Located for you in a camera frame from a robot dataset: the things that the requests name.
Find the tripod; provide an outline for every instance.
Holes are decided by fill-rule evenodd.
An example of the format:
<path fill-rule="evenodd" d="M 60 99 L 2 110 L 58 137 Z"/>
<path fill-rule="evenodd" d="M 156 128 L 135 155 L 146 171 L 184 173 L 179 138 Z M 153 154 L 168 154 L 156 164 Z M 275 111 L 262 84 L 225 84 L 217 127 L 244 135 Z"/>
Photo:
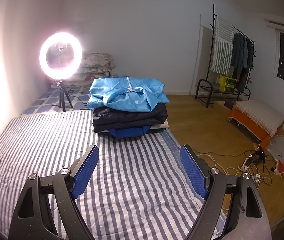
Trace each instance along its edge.
<path fill-rule="evenodd" d="M 59 92 L 60 92 L 60 95 L 59 95 L 59 108 L 61 108 L 61 104 L 62 104 L 62 109 L 63 109 L 63 112 L 65 112 L 65 102 L 64 102 L 64 95 L 66 96 L 69 104 L 70 104 L 70 107 L 73 108 L 73 105 L 71 103 L 71 100 L 70 100 L 70 97 L 69 97 L 69 94 L 67 92 L 67 90 L 65 89 L 64 87 L 64 84 L 62 81 L 59 81 L 57 82 L 57 85 L 59 87 Z"/>

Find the hanging striped towel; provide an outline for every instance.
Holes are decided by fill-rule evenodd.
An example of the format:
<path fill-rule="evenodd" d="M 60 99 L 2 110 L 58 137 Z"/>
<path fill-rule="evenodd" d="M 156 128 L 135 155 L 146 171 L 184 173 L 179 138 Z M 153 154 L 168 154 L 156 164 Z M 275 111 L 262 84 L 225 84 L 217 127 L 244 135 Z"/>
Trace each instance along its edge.
<path fill-rule="evenodd" d="M 214 26 L 214 52 L 211 70 L 227 75 L 233 49 L 233 25 L 216 16 Z"/>

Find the orange cloth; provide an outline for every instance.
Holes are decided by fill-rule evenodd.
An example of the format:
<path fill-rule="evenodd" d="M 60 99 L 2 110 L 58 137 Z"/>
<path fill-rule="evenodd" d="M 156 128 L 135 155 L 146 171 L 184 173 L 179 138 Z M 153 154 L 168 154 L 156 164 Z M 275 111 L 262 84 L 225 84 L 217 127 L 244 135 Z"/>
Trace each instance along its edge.
<path fill-rule="evenodd" d="M 244 125 L 251 133 L 253 133 L 260 141 L 260 146 L 262 148 L 266 148 L 269 145 L 269 142 L 271 141 L 271 136 L 263 130 L 260 126 L 258 126 L 252 119 L 250 119 L 247 115 L 236 109 L 234 106 L 229 114 L 229 119 L 235 119 L 242 125 Z M 280 135 L 280 131 L 283 127 L 282 123 L 276 132 L 276 135 Z"/>

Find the window frame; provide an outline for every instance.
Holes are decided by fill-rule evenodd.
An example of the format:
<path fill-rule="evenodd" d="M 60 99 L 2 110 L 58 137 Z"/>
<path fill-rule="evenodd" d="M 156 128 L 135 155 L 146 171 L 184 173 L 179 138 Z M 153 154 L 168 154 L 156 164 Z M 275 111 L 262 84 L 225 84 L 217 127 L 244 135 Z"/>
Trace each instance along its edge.
<path fill-rule="evenodd" d="M 280 33 L 284 33 L 283 30 L 275 29 L 275 37 L 276 37 L 276 52 L 275 52 L 275 67 L 274 67 L 274 77 L 278 78 L 282 82 L 284 82 L 284 79 L 277 76 L 278 72 L 278 66 L 280 63 L 280 53 L 281 53 L 281 38 Z"/>

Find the black folded jacket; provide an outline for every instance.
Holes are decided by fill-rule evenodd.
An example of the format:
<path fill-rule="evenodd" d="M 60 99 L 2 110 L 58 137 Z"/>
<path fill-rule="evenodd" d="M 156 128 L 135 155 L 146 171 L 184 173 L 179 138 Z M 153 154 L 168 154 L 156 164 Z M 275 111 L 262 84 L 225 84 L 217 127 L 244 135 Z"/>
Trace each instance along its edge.
<path fill-rule="evenodd" d="M 125 112 L 109 107 L 93 111 L 93 127 L 96 133 L 108 129 L 127 129 L 164 123 L 168 113 L 165 104 L 157 104 L 151 112 Z"/>

